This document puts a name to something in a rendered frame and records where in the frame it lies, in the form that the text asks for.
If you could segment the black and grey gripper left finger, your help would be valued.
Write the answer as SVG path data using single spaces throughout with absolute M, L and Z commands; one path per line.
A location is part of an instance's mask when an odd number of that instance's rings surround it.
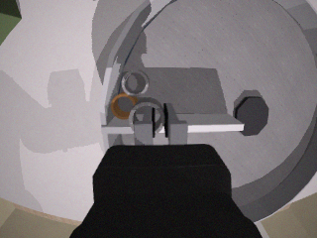
M 155 109 L 146 106 L 142 121 L 134 124 L 135 145 L 152 145 L 155 137 Z

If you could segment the grey metal ring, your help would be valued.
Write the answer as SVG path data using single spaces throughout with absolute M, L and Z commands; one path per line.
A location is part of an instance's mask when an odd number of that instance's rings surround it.
M 132 108 L 130 115 L 129 115 L 129 124 L 134 131 L 134 124 L 136 121 L 139 121 L 137 116 L 136 116 L 136 110 L 142 106 L 151 106 L 155 108 L 159 112 L 159 119 L 156 122 L 155 126 L 155 135 L 162 130 L 162 127 L 164 125 L 164 112 L 161 104 L 156 100 L 151 97 L 145 97 L 140 99 Z
M 145 89 L 144 90 L 141 90 L 141 91 L 134 91 L 132 90 L 129 85 L 128 85 L 128 79 L 129 79 L 129 76 L 131 75 L 131 73 L 133 72 L 136 72 L 136 73 L 139 73 L 141 74 L 145 81 L 146 81 L 146 86 L 145 86 Z M 124 92 L 126 92 L 128 95 L 132 96 L 132 97 L 138 97 L 138 96 L 141 96 L 143 95 L 147 89 L 148 89 L 148 86 L 149 86 L 150 82 L 149 82 L 149 78 L 148 76 L 141 70 L 131 70 L 131 71 L 128 71 L 124 76 L 123 76 L 123 79 L 122 79 L 122 88 L 124 90 Z

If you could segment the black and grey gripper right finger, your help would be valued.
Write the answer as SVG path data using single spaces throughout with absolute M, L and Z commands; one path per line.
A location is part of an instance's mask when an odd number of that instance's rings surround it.
M 179 120 L 171 103 L 163 104 L 164 133 L 169 145 L 187 145 L 188 124 Z

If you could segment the bronze bushing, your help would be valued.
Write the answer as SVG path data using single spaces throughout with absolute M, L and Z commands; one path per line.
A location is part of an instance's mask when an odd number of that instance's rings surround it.
M 125 111 L 122 111 L 119 108 L 119 106 L 118 106 L 119 97 L 128 97 L 129 99 L 132 100 L 134 105 L 137 103 L 138 98 L 137 97 L 132 97 L 132 96 L 128 95 L 125 92 L 121 92 L 120 94 L 115 96 L 114 99 L 112 100 L 112 102 L 111 102 L 111 110 L 112 110 L 113 114 L 119 119 L 127 120 L 127 119 L 129 119 L 129 115 L 130 115 L 131 111 L 130 112 L 125 112 Z

